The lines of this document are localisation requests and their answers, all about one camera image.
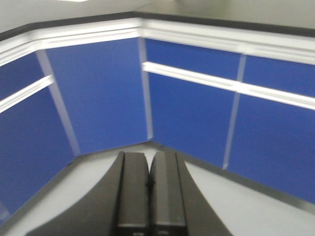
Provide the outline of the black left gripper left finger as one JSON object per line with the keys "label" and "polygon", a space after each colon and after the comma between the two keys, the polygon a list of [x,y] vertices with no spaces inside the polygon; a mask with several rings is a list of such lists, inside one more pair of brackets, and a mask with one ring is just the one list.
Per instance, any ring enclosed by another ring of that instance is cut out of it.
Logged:
{"label": "black left gripper left finger", "polygon": [[119,152],[123,158],[114,236],[149,234],[148,163],[144,153]]}

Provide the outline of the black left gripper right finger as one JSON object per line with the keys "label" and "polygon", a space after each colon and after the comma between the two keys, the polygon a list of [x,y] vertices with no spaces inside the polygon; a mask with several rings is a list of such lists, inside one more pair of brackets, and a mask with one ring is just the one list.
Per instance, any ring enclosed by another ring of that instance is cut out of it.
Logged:
{"label": "black left gripper right finger", "polygon": [[176,154],[158,151],[151,164],[149,180],[151,235],[186,236]]}

